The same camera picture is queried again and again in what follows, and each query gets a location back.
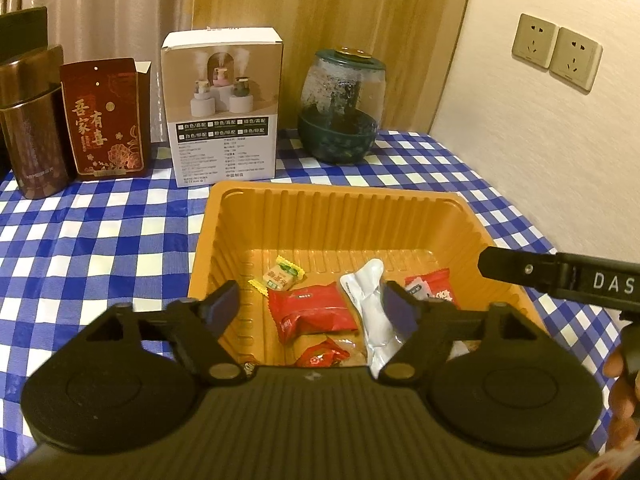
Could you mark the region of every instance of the green lid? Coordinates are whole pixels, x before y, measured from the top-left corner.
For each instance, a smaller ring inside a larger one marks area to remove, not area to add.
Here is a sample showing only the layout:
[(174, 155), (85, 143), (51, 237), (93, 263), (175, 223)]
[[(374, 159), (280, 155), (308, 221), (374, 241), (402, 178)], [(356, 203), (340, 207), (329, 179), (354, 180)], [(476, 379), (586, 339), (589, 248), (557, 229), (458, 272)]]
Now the green lid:
[(385, 64), (380, 60), (371, 57), (371, 54), (367, 54), (362, 50), (356, 50), (354, 48), (324, 48), (322, 50), (318, 50), (316, 52), (316, 56), (328, 61), (329, 63), (348, 66), (350, 68), (386, 70)]

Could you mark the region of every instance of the dark brown box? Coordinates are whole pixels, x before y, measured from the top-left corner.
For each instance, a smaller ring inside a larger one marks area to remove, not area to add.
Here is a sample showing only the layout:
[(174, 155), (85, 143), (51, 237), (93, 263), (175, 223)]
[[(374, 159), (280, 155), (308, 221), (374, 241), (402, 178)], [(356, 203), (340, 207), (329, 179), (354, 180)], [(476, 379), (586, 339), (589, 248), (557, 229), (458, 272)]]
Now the dark brown box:
[(150, 62), (130, 57), (60, 67), (79, 180), (148, 174), (150, 69)]

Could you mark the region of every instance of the yellow candy wrapper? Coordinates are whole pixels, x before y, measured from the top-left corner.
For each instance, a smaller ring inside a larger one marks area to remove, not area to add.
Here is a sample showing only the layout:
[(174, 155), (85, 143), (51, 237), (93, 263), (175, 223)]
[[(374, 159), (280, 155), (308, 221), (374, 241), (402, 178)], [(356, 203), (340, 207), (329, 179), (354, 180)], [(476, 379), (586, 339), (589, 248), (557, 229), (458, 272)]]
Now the yellow candy wrapper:
[(253, 286), (263, 296), (268, 296), (268, 290), (289, 290), (294, 283), (299, 282), (305, 275), (302, 267), (278, 256), (276, 264), (269, 269), (261, 280), (249, 280)]

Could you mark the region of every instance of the power socket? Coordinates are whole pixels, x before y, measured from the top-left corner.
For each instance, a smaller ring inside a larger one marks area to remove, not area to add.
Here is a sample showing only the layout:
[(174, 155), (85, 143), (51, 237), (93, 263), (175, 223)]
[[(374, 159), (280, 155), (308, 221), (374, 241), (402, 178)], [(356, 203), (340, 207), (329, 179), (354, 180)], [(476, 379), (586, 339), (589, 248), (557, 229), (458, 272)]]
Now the power socket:
[(601, 57), (601, 44), (562, 27), (549, 70), (588, 92), (593, 87)]
[(521, 14), (511, 53), (542, 68), (549, 68), (557, 37), (556, 24)]

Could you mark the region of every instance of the brown metal canister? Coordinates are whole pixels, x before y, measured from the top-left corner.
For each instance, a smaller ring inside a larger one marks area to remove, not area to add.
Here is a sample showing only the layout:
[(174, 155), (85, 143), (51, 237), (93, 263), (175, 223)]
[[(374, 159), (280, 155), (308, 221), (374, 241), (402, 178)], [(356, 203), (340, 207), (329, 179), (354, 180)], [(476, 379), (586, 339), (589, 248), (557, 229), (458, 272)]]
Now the brown metal canister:
[(60, 86), (62, 46), (31, 50), (0, 65), (0, 125), (26, 198), (44, 198), (76, 176)]

